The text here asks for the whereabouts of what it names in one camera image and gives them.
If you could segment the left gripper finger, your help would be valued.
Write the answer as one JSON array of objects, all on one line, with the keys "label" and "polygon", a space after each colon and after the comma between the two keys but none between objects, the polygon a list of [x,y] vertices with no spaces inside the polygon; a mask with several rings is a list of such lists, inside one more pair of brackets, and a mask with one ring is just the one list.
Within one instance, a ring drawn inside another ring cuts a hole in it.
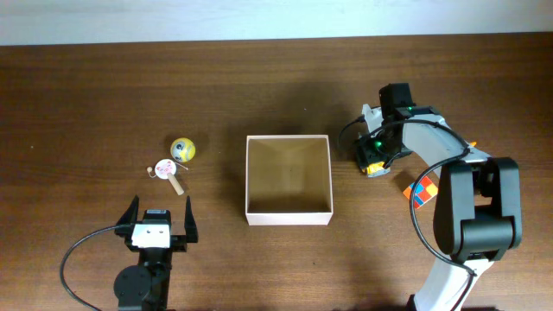
[{"label": "left gripper finger", "polygon": [[130,236],[133,232],[135,223],[137,222],[137,213],[139,208],[139,197],[134,196],[130,206],[123,213],[116,223],[115,234],[117,236]]},{"label": "left gripper finger", "polygon": [[186,240],[188,243],[199,242],[199,233],[194,219],[194,214],[192,211],[192,203],[189,196],[186,199],[184,229],[185,229]]}]

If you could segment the yellow grey toy truck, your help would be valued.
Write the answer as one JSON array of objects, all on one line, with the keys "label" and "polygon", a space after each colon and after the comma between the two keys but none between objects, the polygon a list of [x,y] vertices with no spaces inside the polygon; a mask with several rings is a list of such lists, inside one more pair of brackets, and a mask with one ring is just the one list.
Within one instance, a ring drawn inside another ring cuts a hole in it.
[{"label": "yellow grey toy truck", "polygon": [[386,152],[383,143],[375,137],[360,136],[355,143],[355,156],[360,171],[369,178],[390,172],[391,156]]}]

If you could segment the multicolour puzzle cube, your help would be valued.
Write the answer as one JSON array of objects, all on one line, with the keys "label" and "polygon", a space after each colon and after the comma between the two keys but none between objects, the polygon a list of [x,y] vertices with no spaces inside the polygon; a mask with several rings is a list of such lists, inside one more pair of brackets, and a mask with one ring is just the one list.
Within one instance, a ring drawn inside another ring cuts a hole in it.
[{"label": "multicolour puzzle cube", "polygon": [[414,208],[419,209],[428,201],[436,197],[437,194],[438,186],[428,176],[423,177],[415,189],[413,201]]}]

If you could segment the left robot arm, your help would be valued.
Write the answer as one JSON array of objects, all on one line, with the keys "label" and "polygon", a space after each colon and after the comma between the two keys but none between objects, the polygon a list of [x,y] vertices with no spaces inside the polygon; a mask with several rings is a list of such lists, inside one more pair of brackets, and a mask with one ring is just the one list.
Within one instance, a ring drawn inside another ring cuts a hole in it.
[{"label": "left robot arm", "polygon": [[199,241],[191,200],[186,198],[183,235],[171,232],[169,210],[149,209],[139,220],[138,208],[139,198],[134,197],[115,229],[127,248],[138,254],[138,263],[119,272],[113,285],[114,295],[119,310],[166,310],[172,256]]}]

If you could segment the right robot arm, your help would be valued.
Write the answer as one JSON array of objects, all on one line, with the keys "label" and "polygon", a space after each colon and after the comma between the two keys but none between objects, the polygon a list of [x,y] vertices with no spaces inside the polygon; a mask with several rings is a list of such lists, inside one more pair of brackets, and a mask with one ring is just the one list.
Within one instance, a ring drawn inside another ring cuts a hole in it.
[{"label": "right robot arm", "polygon": [[[354,146],[359,169],[385,175],[397,159],[416,154],[427,168],[408,195],[411,223],[435,263],[407,309],[459,310],[479,277],[508,250],[518,247],[523,226],[519,168],[510,157],[493,157],[452,130],[432,106],[417,105],[406,83],[378,92],[379,105],[364,105],[367,132]],[[438,176],[433,218],[435,246],[416,217],[428,193],[423,179]]]}]

